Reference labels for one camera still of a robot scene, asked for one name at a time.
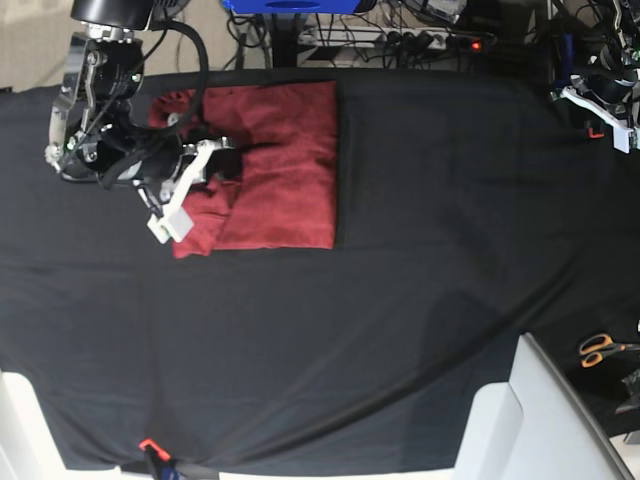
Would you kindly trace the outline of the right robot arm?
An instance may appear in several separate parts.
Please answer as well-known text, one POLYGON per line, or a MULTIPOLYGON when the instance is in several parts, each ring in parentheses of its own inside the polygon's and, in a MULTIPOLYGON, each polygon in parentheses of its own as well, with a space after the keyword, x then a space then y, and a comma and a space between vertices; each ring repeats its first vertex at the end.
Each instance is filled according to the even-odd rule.
POLYGON ((184 1, 75 1, 63 80, 50 116, 45 160, 59 178, 109 190, 136 190, 150 213, 147 226, 165 244, 183 241, 194 222, 183 207, 190 190, 218 168, 216 155, 234 149, 227 136, 195 125, 208 83, 209 60, 199 33, 177 15, 184 1), (152 56, 137 33, 178 32, 194 44, 199 72, 183 113, 166 126, 144 127, 131 118, 131 100, 152 56))

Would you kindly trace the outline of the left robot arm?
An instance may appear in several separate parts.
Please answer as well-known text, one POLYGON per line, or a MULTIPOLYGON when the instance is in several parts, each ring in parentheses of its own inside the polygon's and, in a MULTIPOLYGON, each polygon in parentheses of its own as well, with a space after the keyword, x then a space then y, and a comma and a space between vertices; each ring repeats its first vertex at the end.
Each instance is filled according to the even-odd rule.
POLYGON ((570 12, 553 1, 555 49, 550 100, 590 139, 611 135, 613 147, 639 150, 639 3, 586 1, 570 12))

